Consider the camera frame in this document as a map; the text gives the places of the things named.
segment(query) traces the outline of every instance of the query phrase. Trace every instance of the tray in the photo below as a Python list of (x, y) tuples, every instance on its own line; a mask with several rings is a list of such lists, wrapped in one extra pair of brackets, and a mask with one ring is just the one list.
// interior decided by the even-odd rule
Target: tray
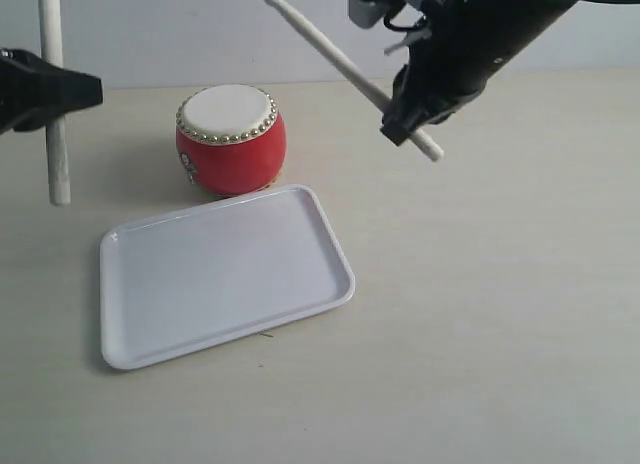
[(132, 370), (328, 311), (355, 278), (309, 188), (172, 212), (102, 240), (102, 354)]

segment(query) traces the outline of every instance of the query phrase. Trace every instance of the white wall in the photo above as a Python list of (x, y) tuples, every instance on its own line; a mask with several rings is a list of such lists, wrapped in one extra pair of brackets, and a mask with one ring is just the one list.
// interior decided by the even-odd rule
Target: white wall
[[(356, 28), (346, 0), (289, 1), (372, 77), (400, 67), (402, 53), (389, 59), (381, 51), (397, 35)], [(62, 7), (67, 67), (108, 87), (338, 77), (261, 0), (63, 0)], [(38, 42), (37, 0), (0, 0), (0, 46), (38, 51)], [(640, 7), (584, 3), (508, 69), (638, 65)]]

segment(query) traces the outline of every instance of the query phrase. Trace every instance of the cable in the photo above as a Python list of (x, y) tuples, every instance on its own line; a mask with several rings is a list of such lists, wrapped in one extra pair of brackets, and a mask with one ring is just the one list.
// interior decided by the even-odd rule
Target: cable
[(617, 5), (634, 5), (640, 4), (640, 0), (583, 0), (594, 4), (617, 4)]

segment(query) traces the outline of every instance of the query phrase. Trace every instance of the red drum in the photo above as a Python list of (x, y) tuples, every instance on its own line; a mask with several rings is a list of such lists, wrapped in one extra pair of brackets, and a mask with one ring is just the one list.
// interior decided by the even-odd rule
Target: red drum
[(182, 104), (176, 145), (192, 183), (236, 196), (276, 179), (284, 163), (286, 133), (269, 94), (251, 86), (220, 85)]

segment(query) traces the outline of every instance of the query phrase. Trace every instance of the white drumhead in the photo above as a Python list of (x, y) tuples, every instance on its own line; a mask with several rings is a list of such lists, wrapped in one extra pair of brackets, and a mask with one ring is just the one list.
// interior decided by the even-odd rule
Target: white drumhead
[(258, 128), (271, 113), (269, 97), (240, 84), (206, 89), (185, 104), (185, 124), (207, 135), (240, 135)]

